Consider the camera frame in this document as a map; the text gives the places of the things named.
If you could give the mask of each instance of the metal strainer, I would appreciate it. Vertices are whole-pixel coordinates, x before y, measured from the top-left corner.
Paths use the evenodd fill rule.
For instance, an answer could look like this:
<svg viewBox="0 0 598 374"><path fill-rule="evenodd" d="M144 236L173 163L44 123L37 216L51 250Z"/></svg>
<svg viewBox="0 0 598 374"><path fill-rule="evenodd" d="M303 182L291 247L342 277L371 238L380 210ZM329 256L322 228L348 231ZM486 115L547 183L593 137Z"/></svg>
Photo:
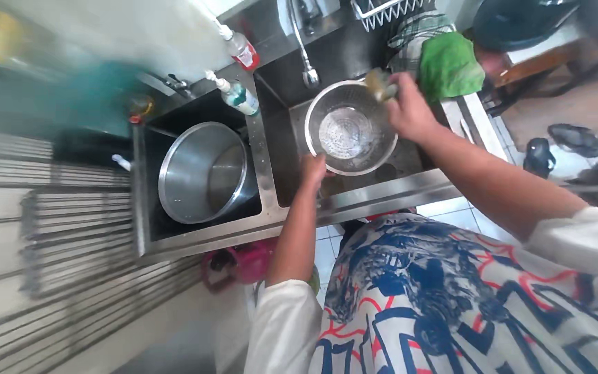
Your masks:
<svg viewBox="0 0 598 374"><path fill-rule="evenodd" d="M327 169L356 176L381 166L396 147L398 134L382 105L360 81L342 81L322 90L304 124L308 149L327 156Z"/></svg>

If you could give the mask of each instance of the wire rack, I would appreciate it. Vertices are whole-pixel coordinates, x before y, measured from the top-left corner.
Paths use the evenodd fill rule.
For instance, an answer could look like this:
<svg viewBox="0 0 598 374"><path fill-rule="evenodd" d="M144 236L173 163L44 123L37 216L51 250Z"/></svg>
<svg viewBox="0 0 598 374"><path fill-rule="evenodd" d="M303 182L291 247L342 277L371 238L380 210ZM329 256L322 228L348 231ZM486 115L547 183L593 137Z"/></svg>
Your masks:
<svg viewBox="0 0 598 374"><path fill-rule="evenodd" d="M390 0L380 2L378 0L350 0L354 13L361 20L366 31L374 30L386 22L391 22L407 13L411 13L417 7L422 7L424 2L432 0Z"/></svg>
<svg viewBox="0 0 598 374"><path fill-rule="evenodd" d="M47 373L200 280L198 258L111 276L0 318L0 373Z"/></svg>
<svg viewBox="0 0 598 374"><path fill-rule="evenodd" d="M19 265L0 267L0 373L52 371L200 282L201 256L136 263L126 172L0 134L2 191L17 196L0 232L19 236L6 251Z"/></svg>
<svg viewBox="0 0 598 374"><path fill-rule="evenodd" d="M130 193L42 188L22 200L21 250L31 298L55 295L134 265Z"/></svg>

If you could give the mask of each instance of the plastic bottle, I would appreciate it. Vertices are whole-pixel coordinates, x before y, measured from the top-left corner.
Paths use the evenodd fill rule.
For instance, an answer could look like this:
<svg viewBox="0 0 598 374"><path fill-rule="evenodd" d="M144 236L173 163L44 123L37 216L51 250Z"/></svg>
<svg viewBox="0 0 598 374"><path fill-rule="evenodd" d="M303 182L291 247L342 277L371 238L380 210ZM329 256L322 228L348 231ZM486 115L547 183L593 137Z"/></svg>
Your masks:
<svg viewBox="0 0 598 374"><path fill-rule="evenodd" d="M227 52L246 71L255 70L260 64L260 55L241 33L233 32L228 26L219 24L220 36L225 40Z"/></svg>
<svg viewBox="0 0 598 374"><path fill-rule="evenodd" d="M205 76L208 80L216 82L216 87L222 91L220 96L225 104L247 116L254 116L258 113L260 105L257 98L241 82L228 82L225 79L216 77L216 74L211 70L205 71Z"/></svg>

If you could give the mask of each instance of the hand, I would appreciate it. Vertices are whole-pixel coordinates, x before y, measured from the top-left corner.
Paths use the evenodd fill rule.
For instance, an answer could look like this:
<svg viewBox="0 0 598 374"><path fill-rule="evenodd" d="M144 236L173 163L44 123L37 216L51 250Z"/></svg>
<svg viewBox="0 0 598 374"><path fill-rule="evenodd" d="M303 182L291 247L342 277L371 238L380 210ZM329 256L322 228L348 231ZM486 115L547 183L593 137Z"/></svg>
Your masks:
<svg viewBox="0 0 598 374"><path fill-rule="evenodd" d="M301 183L302 186L315 192L320 189L324 176L331 174L327 172L327 156L319 154L305 154L301 157Z"/></svg>
<svg viewBox="0 0 598 374"><path fill-rule="evenodd" d="M385 105L389 111L389 123L401 138L421 143L434 129L441 127L421 95L410 73L400 72L389 77L399 86L398 100L390 98Z"/></svg>

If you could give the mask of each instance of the white wire basket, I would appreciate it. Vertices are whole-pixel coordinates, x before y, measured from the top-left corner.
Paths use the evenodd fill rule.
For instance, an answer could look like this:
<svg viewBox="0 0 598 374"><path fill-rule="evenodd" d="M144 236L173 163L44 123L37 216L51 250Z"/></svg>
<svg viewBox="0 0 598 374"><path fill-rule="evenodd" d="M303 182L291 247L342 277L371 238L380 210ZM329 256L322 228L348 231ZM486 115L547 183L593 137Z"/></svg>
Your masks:
<svg viewBox="0 0 598 374"><path fill-rule="evenodd" d="M385 22L391 22L407 12L412 12L416 7L422 7L424 1L431 0L389 0L384 4L375 6L372 0L368 0L367 9L362 9L357 0L350 0L354 13L366 28L366 31L374 30Z"/></svg>

